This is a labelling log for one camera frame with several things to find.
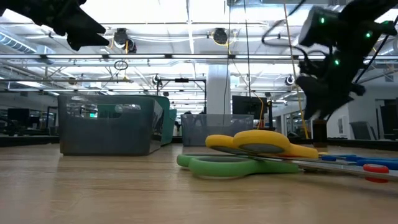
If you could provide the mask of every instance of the cable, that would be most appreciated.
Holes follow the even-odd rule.
[[[302,49],[301,47],[297,47],[297,46],[292,46],[292,44],[272,44],[269,42],[265,41],[265,38],[271,33],[271,31],[273,31],[277,26],[279,26],[281,23],[283,23],[284,21],[286,21],[287,23],[287,18],[291,15],[293,15],[305,2],[306,0],[301,0],[294,8],[293,10],[285,17],[285,19],[280,19],[278,20],[270,29],[267,30],[267,32],[261,37],[261,42],[264,45],[268,45],[268,46],[273,46],[273,47],[291,47],[293,49],[299,50],[301,51],[301,53],[303,53],[304,55],[304,60],[307,62],[308,65],[310,66],[314,66],[314,64],[311,62],[311,60],[308,58],[308,54],[306,53],[306,51],[304,49]]]
[[[297,76],[296,76],[296,69],[294,67],[293,48],[292,48],[292,41],[290,39],[289,22],[287,21],[288,14],[287,14],[287,9],[286,9],[286,4],[284,4],[284,9],[285,9],[287,36],[289,37],[289,46],[290,46],[289,49],[290,49],[290,55],[291,55],[291,58],[292,58],[294,80],[296,80]],[[297,91],[298,107],[300,108],[301,120],[302,120],[302,123],[303,123],[303,128],[304,128],[304,133],[305,133],[305,139],[308,139],[307,126],[305,125],[304,112],[303,112],[303,108],[302,108],[302,105],[301,105],[301,99],[300,99],[300,95],[299,95],[299,88],[297,86],[296,86],[296,91]]]
[[[231,2],[232,0],[229,0],[229,19],[228,19],[228,39],[227,39],[227,54],[228,54],[228,58],[226,59],[226,75],[225,75],[225,89],[224,89],[224,110],[223,110],[223,127],[222,129],[224,129],[224,122],[225,122],[225,104],[226,104],[226,89],[229,85],[229,76],[228,76],[228,68],[229,68],[229,36],[231,33]]]
[[[111,46],[110,46],[110,47],[105,46],[105,47],[108,48],[108,49],[112,49],[112,48],[113,48],[113,44],[114,44],[114,34],[113,34],[113,37],[112,37],[112,44],[111,44]]]
[[[398,22],[398,16],[394,20],[394,27],[397,25]],[[366,64],[365,68],[362,70],[362,72],[356,77],[355,83],[359,81],[359,79],[365,74],[366,70],[371,66],[373,63],[374,59],[376,59],[376,56],[379,54],[380,50],[383,48],[384,44],[387,42],[387,39],[389,38],[389,35],[386,35],[384,40],[381,42],[379,48],[376,50],[376,52],[373,54],[373,57],[370,59],[369,63]]]
[[[250,54],[249,54],[249,32],[248,32],[248,18],[246,15],[246,0],[243,0],[244,9],[244,24],[246,27],[246,45],[248,47],[248,77],[249,77],[249,104],[251,105],[251,79],[250,79]]]
[[[126,40],[126,54],[129,53],[129,41]]]
[[[325,53],[325,52],[323,52],[323,51],[321,51],[321,50],[310,50],[309,52],[307,52],[308,55],[310,55],[310,54],[312,54],[312,53],[321,53],[321,54],[323,54],[324,56],[328,56],[327,53]]]
[[[234,63],[235,68],[236,68],[236,71],[239,73],[239,76],[242,78],[244,84],[246,84],[246,86],[249,87],[248,83],[245,81],[244,77],[242,76],[242,73],[239,71],[238,66],[236,66],[235,60],[232,59],[232,62]],[[253,94],[254,94],[257,98],[259,98],[259,100],[260,100],[260,102],[261,102],[260,122],[259,122],[259,125],[257,126],[257,129],[260,129],[260,123],[261,123],[261,120],[262,120],[262,114],[263,114],[263,112],[264,112],[264,102],[263,102],[263,100],[261,99],[261,97],[257,96],[257,94],[256,94],[255,92],[253,92]]]

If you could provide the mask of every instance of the table surface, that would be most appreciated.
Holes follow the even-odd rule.
[[[334,154],[398,157],[329,147]],[[203,180],[172,144],[146,157],[63,157],[59,145],[0,148],[0,223],[396,223],[398,184],[345,174]]]

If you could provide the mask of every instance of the plastic bin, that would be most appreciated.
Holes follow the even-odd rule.
[[[224,134],[234,136],[253,129],[253,115],[183,114],[182,143],[184,146],[205,146],[207,136]]]
[[[164,96],[141,95],[155,99],[164,110],[162,145],[170,144],[173,141],[174,121],[177,117],[177,110],[170,109],[170,100]]]
[[[160,148],[164,111],[140,96],[58,96],[64,155],[144,156]]]

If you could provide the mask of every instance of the monitor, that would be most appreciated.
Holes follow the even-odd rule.
[[[264,103],[263,114],[267,113],[267,98],[261,98]],[[260,119],[261,101],[257,97],[232,96],[232,114],[250,114],[254,119]]]
[[[27,108],[8,108],[7,118],[17,121],[20,126],[29,127],[30,109]]]

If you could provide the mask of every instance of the white pillar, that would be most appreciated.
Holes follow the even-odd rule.
[[[231,85],[227,65],[210,65],[207,73],[207,114],[231,114]]]

